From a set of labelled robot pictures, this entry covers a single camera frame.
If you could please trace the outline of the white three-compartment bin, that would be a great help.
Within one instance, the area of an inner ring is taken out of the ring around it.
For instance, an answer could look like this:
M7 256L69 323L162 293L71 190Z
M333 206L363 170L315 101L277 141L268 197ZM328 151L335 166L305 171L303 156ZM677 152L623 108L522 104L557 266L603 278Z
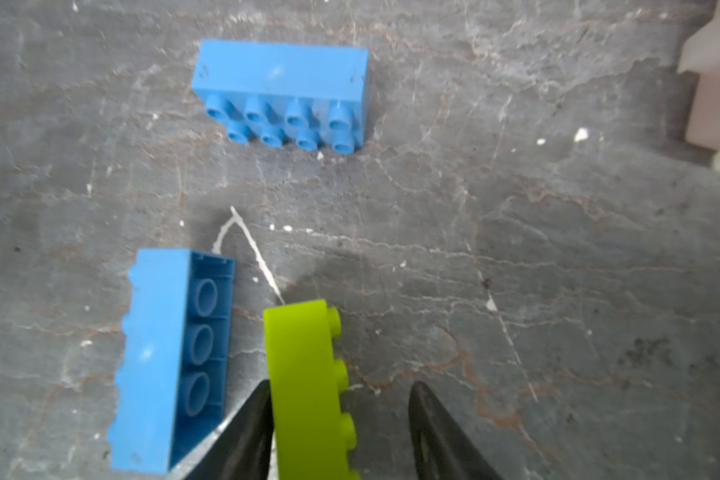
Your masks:
M685 140L713 150L711 167L720 172L720 2L712 20L684 43L678 71L699 75Z

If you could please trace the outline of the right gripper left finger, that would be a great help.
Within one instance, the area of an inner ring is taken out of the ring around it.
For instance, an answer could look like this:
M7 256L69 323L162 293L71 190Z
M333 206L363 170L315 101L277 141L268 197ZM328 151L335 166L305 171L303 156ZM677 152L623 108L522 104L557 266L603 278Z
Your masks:
M266 479L273 433L271 387L268 380L263 380L185 478Z

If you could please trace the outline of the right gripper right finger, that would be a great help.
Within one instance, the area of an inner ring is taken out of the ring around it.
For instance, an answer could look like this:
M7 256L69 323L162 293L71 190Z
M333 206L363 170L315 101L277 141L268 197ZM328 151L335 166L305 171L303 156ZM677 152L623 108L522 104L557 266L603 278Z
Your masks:
M419 479L502 480L422 381L412 385L408 419Z

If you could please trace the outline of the blue lego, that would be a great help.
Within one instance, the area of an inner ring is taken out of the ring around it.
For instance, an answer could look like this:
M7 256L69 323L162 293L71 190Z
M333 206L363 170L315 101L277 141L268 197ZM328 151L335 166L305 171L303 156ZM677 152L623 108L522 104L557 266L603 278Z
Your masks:
M192 89L234 142L350 155L365 140L368 65L363 48L205 39Z
M224 419L234 278L231 257L138 251L108 432L112 468L167 474Z

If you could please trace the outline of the green lego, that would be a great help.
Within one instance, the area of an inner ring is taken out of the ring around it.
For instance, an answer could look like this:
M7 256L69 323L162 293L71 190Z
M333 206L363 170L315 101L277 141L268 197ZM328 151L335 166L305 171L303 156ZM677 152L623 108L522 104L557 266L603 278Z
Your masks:
M315 300L267 309L263 320L279 477L357 479L356 429L340 406L349 374L333 350L338 310Z

